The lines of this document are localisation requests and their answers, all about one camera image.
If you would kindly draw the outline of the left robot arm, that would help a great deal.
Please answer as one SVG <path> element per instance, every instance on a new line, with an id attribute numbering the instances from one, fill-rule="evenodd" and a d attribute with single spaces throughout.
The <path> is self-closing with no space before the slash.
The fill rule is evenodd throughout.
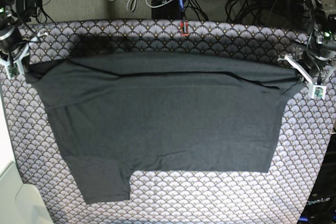
<path id="1" fill-rule="evenodd" d="M 306 65 L 322 75 L 325 66 L 335 60 L 335 0 L 303 0 L 308 9 L 308 40 L 305 45 Z"/>

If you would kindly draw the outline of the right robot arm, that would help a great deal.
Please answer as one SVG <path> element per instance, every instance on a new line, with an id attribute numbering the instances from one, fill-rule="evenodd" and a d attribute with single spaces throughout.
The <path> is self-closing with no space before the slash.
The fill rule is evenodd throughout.
<path id="1" fill-rule="evenodd" d="M 1 53 L 11 54 L 22 44 L 19 26 L 27 27 L 43 0 L 1 0 Z"/>

